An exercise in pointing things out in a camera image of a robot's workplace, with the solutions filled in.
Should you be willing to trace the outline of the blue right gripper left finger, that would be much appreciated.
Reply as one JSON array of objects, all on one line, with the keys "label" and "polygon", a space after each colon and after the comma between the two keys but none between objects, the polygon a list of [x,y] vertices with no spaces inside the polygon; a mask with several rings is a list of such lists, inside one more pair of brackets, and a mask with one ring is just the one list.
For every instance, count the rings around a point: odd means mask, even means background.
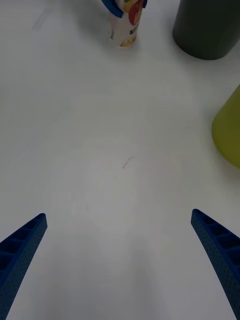
[{"label": "blue right gripper left finger", "polygon": [[5,320],[48,228],[40,213],[0,243],[0,319]]}]

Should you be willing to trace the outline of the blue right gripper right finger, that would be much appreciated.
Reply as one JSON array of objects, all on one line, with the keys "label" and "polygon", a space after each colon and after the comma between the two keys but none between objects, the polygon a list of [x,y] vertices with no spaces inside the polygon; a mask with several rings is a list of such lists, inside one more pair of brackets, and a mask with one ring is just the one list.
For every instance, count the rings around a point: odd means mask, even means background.
[{"label": "blue right gripper right finger", "polygon": [[191,225],[240,319],[240,238],[198,209],[192,211]]}]

